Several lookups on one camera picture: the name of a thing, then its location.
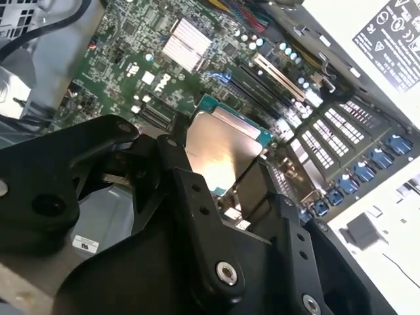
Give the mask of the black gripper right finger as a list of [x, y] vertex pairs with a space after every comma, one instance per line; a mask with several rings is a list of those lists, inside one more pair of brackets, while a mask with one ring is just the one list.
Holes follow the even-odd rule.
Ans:
[[252, 163], [237, 185], [248, 231], [271, 243], [287, 314], [390, 314], [390, 305], [332, 229], [302, 222], [292, 200], [278, 190], [265, 162]]

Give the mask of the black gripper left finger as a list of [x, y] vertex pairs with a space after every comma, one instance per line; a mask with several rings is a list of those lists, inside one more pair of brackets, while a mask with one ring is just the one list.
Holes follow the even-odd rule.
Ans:
[[79, 195], [96, 188], [101, 167], [128, 176], [142, 230], [166, 201], [211, 197], [176, 138], [140, 135], [123, 118], [105, 115], [1, 150], [8, 188], [1, 248], [40, 254], [60, 247], [79, 218]]

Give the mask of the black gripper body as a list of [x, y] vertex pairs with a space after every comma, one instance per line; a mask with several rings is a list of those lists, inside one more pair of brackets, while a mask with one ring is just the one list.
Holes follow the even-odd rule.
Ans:
[[55, 314], [276, 314], [263, 241], [223, 224], [210, 196], [179, 197], [139, 233], [81, 263]]

